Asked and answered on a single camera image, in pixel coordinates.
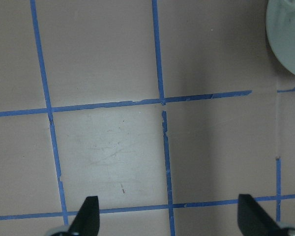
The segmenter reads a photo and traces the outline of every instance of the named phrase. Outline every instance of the beige floor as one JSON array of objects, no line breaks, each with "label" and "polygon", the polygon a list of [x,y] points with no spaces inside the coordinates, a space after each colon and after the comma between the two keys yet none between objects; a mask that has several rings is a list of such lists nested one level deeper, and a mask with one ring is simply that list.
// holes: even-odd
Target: beige floor
[{"label": "beige floor", "polygon": [[89,195],[101,236],[237,236],[239,193],[276,218],[277,157],[295,224],[295,91],[277,92],[295,76],[266,2],[158,0],[157,22],[156,0],[0,0],[0,236],[44,235]]}]

